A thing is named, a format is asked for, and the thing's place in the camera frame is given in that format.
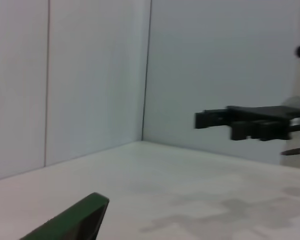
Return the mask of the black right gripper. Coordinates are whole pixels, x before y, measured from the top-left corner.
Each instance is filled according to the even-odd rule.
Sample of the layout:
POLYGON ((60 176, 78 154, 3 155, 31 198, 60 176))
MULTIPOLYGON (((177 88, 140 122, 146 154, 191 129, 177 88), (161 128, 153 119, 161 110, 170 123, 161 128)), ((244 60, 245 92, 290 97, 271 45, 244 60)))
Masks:
POLYGON ((204 110, 195 113, 194 128, 228 126, 231 121, 236 121, 230 124, 230 139, 233 141, 246 139, 289 140, 290 125, 280 121, 288 121, 293 118, 293 109, 286 106, 228 106, 226 109, 204 110))

